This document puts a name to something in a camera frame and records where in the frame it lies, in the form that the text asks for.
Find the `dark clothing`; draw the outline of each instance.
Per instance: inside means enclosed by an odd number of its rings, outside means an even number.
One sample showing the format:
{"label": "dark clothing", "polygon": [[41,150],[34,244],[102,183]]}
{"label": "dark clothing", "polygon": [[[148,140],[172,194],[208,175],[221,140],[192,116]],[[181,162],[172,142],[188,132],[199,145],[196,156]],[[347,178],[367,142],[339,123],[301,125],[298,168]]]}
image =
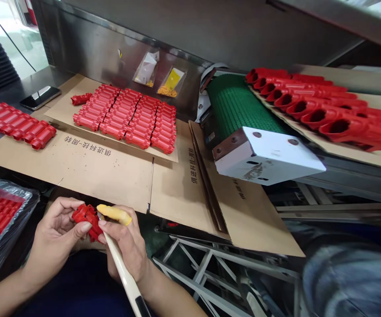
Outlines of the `dark clothing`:
{"label": "dark clothing", "polygon": [[83,250],[70,256],[61,271],[15,316],[134,317],[126,292],[108,274],[107,256]]}

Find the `green conveyor belt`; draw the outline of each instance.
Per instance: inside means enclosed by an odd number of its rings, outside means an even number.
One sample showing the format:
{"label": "green conveyor belt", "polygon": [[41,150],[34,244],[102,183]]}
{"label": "green conveyor belt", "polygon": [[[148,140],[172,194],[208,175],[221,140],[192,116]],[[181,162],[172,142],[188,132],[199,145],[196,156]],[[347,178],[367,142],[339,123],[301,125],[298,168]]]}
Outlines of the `green conveyor belt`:
{"label": "green conveyor belt", "polygon": [[242,126],[288,134],[280,119],[252,94],[243,76],[218,76],[209,83],[207,90],[221,140]]}

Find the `phone screen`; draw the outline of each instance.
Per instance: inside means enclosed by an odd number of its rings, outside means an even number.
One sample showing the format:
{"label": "phone screen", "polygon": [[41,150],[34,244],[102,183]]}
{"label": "phone screen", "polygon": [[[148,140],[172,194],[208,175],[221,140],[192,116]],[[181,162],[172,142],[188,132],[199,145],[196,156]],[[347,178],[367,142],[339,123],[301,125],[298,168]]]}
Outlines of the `phone screen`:
{"label": "phone screen", "polygon": [[51,86],[46,86],[41,90],[35,92],[34,94],[26,97],[22,101],[20,101],[21,105],[36,110],[49,102],[51,99],[57,97],[61,91],[58,88],[54,88]]}

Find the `yellow label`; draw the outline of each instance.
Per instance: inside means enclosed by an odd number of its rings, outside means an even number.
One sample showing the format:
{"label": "yellow label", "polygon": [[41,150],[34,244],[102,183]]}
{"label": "yellow label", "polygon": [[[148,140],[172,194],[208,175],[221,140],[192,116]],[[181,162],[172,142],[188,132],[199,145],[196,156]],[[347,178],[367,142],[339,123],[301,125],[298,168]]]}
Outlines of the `yellow label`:
{"label": "yellow label", "polygon": [[168,79],[165,83],[165,86],[168,88],[168,90],[173,91],[174,88],[176,88],[178,82],[180,81],[181,76],[176,73],[176,71],[173,69],[168,76]]}

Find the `person's arm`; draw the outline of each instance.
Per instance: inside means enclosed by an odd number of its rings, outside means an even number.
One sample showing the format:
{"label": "person's arm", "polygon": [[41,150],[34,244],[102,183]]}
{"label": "person's arm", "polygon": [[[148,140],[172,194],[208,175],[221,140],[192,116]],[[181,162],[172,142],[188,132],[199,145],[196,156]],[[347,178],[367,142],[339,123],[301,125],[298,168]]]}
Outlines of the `person's arm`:
{"label": "person's arm", "polygon": [[[126,211],[132,218],[128,226],[100,221],[101,229],[115,239],[123,255],[124,263],[135,279],[146,303],[160,317],[206,316],[193,297],[179,284],[164,275],[146,255],[145,241],[139,230],[136,213],[126,206],[114,206]],[[103,234],[99,241],[106,244]],[[108,271],[121,283],[112,255],[107,248]]]}
{"label": "person's arm", "polygon": [[0,282],[0,317],[11,315],[36,294],[63,267],[76,242],[92,227],[74,225],[71,215],[83,204],[74,198],[57,198],[36,228],[26,265]]}

